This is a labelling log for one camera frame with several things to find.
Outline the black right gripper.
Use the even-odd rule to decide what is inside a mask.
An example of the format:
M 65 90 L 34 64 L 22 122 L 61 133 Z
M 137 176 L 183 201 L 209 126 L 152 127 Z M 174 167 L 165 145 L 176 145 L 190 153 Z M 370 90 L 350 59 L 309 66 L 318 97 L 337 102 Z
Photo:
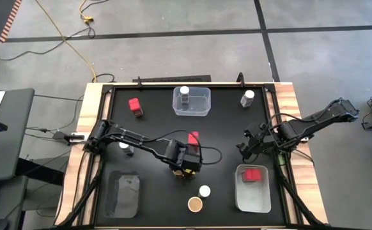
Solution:
M 260 154 L 272 150 L 276 145 L 277 133 L 262 123 L 260 125 L 260 133 L 253 136 L 250 142 L 242 142 L 237 144 L 236 147 L 242 151 L 242 157 L 247 160 L 252 154 Z

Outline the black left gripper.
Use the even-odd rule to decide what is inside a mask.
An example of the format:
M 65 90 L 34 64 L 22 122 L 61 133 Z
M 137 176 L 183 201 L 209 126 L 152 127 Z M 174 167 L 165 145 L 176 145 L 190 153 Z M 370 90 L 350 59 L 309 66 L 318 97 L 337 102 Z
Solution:
M 181 148 L 176 158 L 176 165 L 183 171 L 183 179 L 187 180 L 190 173 L 190 179 L 193 180 L 196 178 L 196 173 L 201 170 L 202 163 L 200 155 L 193 149 L 189 151 L 188 148 Z

